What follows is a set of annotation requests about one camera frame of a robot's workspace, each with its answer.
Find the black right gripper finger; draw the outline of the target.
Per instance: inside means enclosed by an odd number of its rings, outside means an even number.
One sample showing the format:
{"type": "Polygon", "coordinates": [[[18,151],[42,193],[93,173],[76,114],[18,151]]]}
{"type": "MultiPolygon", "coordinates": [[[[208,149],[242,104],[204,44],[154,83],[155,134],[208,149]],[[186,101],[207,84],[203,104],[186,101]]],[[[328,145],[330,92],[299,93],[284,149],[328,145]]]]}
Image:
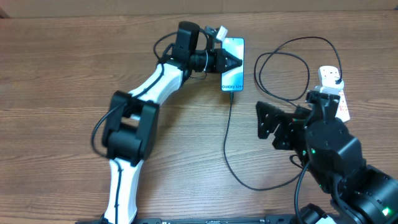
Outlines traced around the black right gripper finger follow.
{"type": "Polygon", "coordinates": [[[258,138],[267,139],[280,123],[280,119],[277,116],[284,114],[284,111],[276,106],[258,101],[256,103],[256,113],[258,138]]]}
{"type": "Polygon", "coordinates": [[[306,95],[306,102],[312,106],[313,119],[333,120],[336,116],[340,96],[311,90],[306,95]]]}

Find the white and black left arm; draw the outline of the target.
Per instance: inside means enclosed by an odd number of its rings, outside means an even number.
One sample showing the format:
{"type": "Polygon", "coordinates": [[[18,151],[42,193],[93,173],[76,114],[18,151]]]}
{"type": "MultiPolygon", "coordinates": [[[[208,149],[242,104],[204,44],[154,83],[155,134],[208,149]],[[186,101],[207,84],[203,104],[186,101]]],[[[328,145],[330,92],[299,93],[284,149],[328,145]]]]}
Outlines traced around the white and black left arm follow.
{"type": "Polygon", "coordinates": [[[181,89],[194,72],[217,73],[220,89],[234,93],[244,88],[242,37],[229,37],[220,26],[201,28],[182,21],[175,40],[157,59],[153,74],[139,87],[116,91],[108,112],[93,128],[90,144],[108,159],[111,169],[109,201],[99,223],[133,223],[142,166],[155,146],[160,107],[181,89]]]}

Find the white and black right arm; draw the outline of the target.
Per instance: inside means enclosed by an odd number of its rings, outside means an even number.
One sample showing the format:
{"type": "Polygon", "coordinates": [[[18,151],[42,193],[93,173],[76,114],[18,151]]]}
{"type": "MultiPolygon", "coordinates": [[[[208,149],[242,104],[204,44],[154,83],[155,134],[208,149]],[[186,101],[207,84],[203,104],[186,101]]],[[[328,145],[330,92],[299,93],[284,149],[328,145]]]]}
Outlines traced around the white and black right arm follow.
{"type": "Polygon", "coordinates": [[[273,134],[275,149],[294,151],[342,220],[397,223],[397,180],[366,163],[359,139],[336,117],[340,96],[308,91],[306,102],[294,113],[257,102],[258,137],[273,134]]]}

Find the white power extension strip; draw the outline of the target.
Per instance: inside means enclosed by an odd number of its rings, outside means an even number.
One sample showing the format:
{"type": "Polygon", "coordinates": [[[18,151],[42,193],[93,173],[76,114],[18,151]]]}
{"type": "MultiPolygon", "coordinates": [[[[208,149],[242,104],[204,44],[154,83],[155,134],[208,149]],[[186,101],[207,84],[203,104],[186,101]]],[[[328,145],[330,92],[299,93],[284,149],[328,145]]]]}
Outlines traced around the white power extension strip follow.
{"type": "Polygon", "coordinates": [[[338,103],[338,109],[335,116],[344,123],[349,121],[350,115],[343,91],[345,83],[344,81],[341,81],[339,84],[336,84],[336,81],[340,79],[339,70],[333,66],[322,66],[318,69],[318,79],[320,84],[315,87],[315,90],[320,93],[338,95],[340,97],[340,101],[338,103]]]}

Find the Samsung Galaxy smartphone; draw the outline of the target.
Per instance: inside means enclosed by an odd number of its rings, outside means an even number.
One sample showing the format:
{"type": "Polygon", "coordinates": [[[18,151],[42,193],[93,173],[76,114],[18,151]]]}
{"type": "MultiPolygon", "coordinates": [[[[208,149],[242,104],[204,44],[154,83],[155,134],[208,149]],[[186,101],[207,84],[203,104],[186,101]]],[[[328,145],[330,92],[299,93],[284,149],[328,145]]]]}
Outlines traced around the Samsung Galaxy smartphone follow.
{"type": "Polygon", "coordinates": [[[221,48],[236,58],[242,64],[221,74],[222,91],[243,91],[244,86],[244,39],[242,37],[226,37],[221,48]]]}

